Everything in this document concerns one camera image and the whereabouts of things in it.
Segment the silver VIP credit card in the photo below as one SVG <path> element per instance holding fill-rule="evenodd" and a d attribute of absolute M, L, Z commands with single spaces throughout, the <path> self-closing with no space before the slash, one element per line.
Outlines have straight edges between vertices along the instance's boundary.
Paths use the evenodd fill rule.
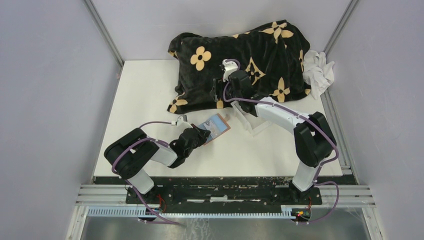
<path fill-rule="evenodd" d="M 209 138 L 216 138 L 221 134 L 221 130 L 213 120 L 206 120 L 198 126 L 202 130 L 209 131 Z"/>

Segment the tan leather card holder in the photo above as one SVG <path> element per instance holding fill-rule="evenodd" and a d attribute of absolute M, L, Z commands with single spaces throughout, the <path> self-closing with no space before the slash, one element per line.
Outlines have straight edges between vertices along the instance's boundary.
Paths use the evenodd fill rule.
<path fill-rule="evenodd" d="M 202 130 L 210 131 L 210 135 L 204 145 L 207 145 L 231 129 L 227 120 L 219 113 L 212 115 L 207 120 L 200 123 L 198 127 Z"/>

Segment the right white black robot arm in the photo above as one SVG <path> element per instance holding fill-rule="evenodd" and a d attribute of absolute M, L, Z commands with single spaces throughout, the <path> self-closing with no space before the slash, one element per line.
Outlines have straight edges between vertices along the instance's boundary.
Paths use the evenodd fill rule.
<path fill-rule="evenodd" d="M 215 102 L 237 102 L 242 110 L 257 118 L 278 125 L 294 137 L 296 155 L 300 161 L 290 183 L 289 199 L 302 204 L 309 198 L 329 156 L 337 153 L 337 142 L 326 117 L 316 111 L 306 114 L 288 108 L 254 89 L 247 73 L 236 70 L 212 81 L 210 95 Z"/>

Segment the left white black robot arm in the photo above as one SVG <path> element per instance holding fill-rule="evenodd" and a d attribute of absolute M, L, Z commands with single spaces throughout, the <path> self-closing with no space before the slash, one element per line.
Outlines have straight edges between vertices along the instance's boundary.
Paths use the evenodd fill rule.
<path fill-rule="evenodd" d="M 112 172 L 133 185 L 138 197 L 149 204 L 156 200 L 158 191 L 144 170 L 145 165 L 153 161 L 171 169 L 177 168 L 210 136 L 210 130 L 192 124 L 178 139 L 164 145 L 158 139 L 148 137 L 141 128 L 135 128 L 109 145 L 103 155 L 112 165 Z"/>

